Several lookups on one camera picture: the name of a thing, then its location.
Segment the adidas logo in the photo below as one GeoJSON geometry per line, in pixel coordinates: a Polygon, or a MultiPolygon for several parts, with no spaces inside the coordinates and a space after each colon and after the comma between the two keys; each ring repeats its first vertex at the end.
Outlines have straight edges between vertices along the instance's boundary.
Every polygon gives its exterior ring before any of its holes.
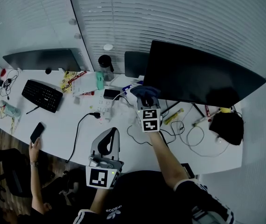
{"type": "Polygon", "coordinates": [[[121,207],[122,206],[120,205],[120,206],[115,207],[113,209],[107,209],[106,212],[110,212],[111,211],[111,213],[107,216],[107,219],[111,219],[111,218],[113,219],[113,218],[115,218],[116,214],[120,214],[121,212],[118,209],[121,208],[121,207]]]}

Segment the wooden floor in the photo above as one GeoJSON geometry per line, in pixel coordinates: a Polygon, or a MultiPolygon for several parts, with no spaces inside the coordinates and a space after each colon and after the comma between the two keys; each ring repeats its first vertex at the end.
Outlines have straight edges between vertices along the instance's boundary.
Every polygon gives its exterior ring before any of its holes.
{"type": "MultiPolygon", "coordinates": [[[[29,158],[28,144],[21,142],[20,140],[14,138],[13,136],[0,129],[0,149],[4,150],[10,148],[18,149],[22,154],[25,154],[29,158]]],[[[65,163],[64,159],[58,158],[50,154],[46,155],[49,161],[48,169],[55,173],[55,178],[62,176],[62,173],[65,170],[69,171],[74,168],[83,167],[82,165],[73,162],[65,163]]],[[[3,169],[2,163],[0,162],[0,175],[1,174],[3,174],[3,169]]],[[[29,215],[31,207],[31,198],[13,196],[7,188],[5,179],[1,181],[1,185],[6,189],[6,192],[1,192],[2,197],[5,199],[5,202],[2,202],[0,200],[0,207],[14,210],[17,215],[29,215]]]]}

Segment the window blinds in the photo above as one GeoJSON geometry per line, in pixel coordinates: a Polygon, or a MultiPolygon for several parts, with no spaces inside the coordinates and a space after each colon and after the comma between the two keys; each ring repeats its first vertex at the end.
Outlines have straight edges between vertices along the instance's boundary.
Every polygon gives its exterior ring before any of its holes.
{"type": "MultiPolygon", "coordinates": [[[[74,38],[76,32],[80,34],[79,28],[69,24],[74,17],[70,0],[0,0],[0,66],[8,66],[3,56],[17,52],[55,48],[81,51],[74,38]]],[[[84,66],[82,58],[74,56],[84,66]]]]}
{"type": "Polygon", "coordinates": [[[111,55],[149,52],[152,40],[193,47],[266,77],[266,0],[72,0],[95,70],[111,55]],[[111,51],[103,46],[113,44],[111,51]]]}

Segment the yellow marker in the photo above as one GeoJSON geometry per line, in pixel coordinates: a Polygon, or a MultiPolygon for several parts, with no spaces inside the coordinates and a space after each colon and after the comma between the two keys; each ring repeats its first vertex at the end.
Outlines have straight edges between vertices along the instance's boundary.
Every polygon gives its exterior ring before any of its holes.
{"type": "Polygon", "coordinates": [[[169,124],[171,122],[171,120],[175,119],[178,116],[178,114],[181,112],[184,112],[183,108],[179,109],[175,114],[171,115],[168,119],[166,119],[164,121],[164,124],[166,124],[166,125],[169,124]]]}

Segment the smartphone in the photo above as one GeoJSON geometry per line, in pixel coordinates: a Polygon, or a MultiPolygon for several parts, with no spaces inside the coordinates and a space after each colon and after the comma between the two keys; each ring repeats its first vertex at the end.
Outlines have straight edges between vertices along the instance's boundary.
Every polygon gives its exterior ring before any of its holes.
{"type": "Polygon", "coordinates": [[[105,99],[114,99],[119,94],[120,94],[120,91],[105,89],[104,98],[105,99]]]}
{"type": "Polygon", "coordinates": [[[34,132],[30,136],[30,139],[31,139],[31,141],[32,141],[33,144],[35,143],[36,139],[40,137],[40,135],[44,131],[44,129],[45,129],[44,125],[42,125],[41,122],[38,123],[38,125],[34,129],[34,132]]]}

